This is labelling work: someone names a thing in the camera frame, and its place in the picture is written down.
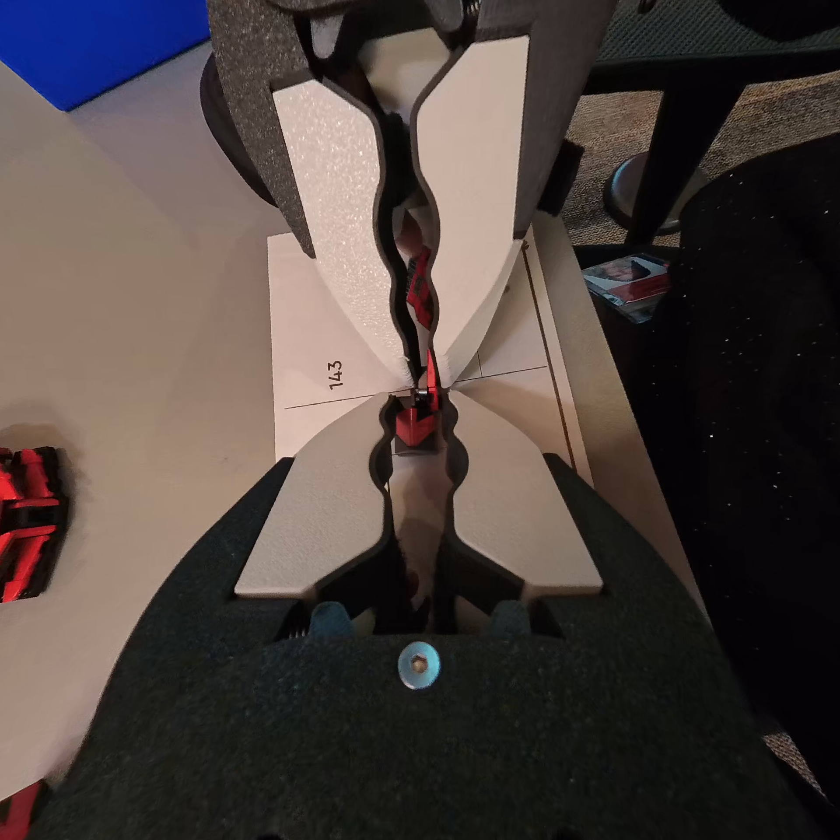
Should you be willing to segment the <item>red and blue printed box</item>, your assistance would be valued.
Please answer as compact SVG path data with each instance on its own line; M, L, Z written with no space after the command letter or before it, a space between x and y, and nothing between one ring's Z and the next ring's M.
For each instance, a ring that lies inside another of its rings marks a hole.
M588 291L634 324L648 322L671 288L670 262L632 254L581 270Z

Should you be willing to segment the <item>person's right hand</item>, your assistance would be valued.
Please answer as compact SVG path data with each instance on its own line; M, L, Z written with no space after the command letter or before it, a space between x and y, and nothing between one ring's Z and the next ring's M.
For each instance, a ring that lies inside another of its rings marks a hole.
M406 265L431 254L420 223L405 204L398 204L392 211L392 232L397 251Z

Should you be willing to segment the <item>black mesh office chair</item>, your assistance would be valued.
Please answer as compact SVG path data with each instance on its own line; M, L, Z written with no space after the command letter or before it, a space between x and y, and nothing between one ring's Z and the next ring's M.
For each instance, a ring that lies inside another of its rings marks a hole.
M619 2L584 93L659 91L653 136L630 204L621 164L605 208L626 245L665 231L745 88L838 70L838 1Z

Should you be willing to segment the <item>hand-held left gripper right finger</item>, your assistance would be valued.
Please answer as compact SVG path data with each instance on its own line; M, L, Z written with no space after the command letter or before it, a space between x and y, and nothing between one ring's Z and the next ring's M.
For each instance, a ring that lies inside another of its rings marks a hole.
M467 601L597 595L603 582L540 448L462 392L444 405L441 572Z

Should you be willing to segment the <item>black egg-crate foam pad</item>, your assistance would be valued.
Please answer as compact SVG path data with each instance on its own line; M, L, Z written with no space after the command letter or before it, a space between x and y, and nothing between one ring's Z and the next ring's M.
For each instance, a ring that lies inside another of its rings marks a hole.
M199 99L206 126L229 163L258 197L269 205L277 207L239 137L235 121L224 97L213 51L209 53L202 71Z

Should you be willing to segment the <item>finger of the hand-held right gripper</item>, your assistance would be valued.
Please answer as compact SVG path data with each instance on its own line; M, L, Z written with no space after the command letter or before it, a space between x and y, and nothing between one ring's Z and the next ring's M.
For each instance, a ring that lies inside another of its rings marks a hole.
M383 201L382 125L375 111L330 80L308 78L271 93L318 273L399 389L417 382L417 336L396 302L405 268Z
M495 316L522 236L514 231L530 38L458 49L415 101L415 171L437 223L430 269L437 380L457 382Z

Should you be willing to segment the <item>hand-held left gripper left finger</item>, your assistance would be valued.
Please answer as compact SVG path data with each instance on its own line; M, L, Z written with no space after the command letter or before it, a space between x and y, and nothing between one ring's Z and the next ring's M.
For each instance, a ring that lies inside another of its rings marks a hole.
M239 599L338 602L351 617L388 585L394 538L394 395L382 392L315 434L288 472L234 587Z

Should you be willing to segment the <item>lego instruction booklet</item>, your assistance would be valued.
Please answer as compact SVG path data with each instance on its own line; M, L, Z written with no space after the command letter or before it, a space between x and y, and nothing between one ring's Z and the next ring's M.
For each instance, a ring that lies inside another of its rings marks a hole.
M527 238L490 330L455 391L504 417L540 448L591 480L536 245ZM382 392L399 389L322 283L291 234L268 239L276 454L293 456L336 418ZM437 464L397 460L387 494L394 523L431 512L422 479Z

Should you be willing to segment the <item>small red black lego subassembly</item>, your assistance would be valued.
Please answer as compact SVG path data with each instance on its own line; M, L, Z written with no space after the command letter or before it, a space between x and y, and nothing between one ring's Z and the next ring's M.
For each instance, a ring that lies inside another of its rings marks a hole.
M434 391L419 388L397 398L393 452L398 457L438 452L439 409Z

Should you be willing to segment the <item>round grey chair foot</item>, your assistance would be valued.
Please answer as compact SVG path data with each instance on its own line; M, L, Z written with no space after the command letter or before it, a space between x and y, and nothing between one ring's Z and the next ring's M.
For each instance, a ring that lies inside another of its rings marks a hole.
M605 211L616 224L625 230L629 229L633 220L637 192L647 158L646 151L627 158L615 168L604 183L602 199ZM695 171L666 220L659 227L657 236L675 235L679 232L679 215L688 201L709 182L710 178L702 169Z

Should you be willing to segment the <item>blue plastic storage bin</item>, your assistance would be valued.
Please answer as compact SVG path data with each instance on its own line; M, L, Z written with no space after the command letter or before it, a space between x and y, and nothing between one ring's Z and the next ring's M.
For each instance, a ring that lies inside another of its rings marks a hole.
M2 1L1 61L67 112L209 39L205 1Z

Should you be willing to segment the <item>red lego sports car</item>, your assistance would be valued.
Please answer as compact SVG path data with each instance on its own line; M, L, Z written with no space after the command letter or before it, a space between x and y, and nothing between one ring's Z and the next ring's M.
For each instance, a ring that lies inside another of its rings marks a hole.
M69 514L55 448L1 449L2 603L35 598L47 588Z

